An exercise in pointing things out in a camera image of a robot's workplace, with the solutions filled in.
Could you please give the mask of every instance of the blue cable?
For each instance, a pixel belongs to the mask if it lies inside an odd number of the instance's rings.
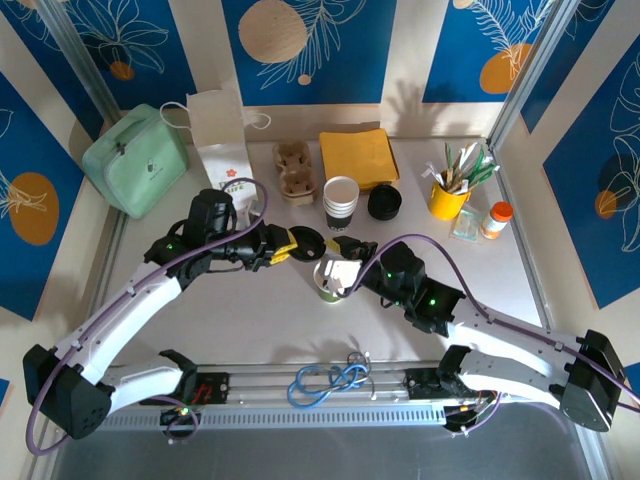
[[[357,356],[364,361],[352,361],[352,357]],[[372,397],[375,395],[375,387],[373,386],[373,380],[370,379],[369,374],[371,368],[369,366],[368,358],[366,355],[360,352],[353,352],[349,355],[348,366],[346,368],[340,368],[337,365],[332,365],[330,368],[320,367],[319,365],[309,365],[302,367],[296,374],[296,379],[293,381],[287,389],[287,400],[295,407],[302,410],[317,407],[324,402],[329,395],[333,392],[346,392],[352,388],[361,388],[367,380],[372,384]],[[305,375],[318,374],[324,372],[329,378],[329,386],[326,388],[319,388],[317,390],[311,390],[304,386],[303,379]],[[315,398],[311,403],[299,403],[293,398],[293,393],[300,391],[303,395]]]

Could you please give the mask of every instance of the paper bag handle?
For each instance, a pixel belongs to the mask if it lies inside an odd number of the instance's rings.
[[[191,131],[191,127],[187,127],[186,125],[174,125],[169,120],[167,120],[167,117],[165,117],[164,113],[162,112],[164,107],[166,107],[167,105],[175,105],[176,107],[179,107],[179,108],[181,108],[183,110],[186,110],[187,113],[191,113],[191,111],[187,107],[182,105],[180,102],[166,102],[166,103],[163,103],[162,106],[160,107],[160,118],[162,118],[162,121],[164,123],[166,123],[167,125],[169,125],[170,127],[173,127],[173,128],[176,128],[176,129],[183,129],[183,130]]]

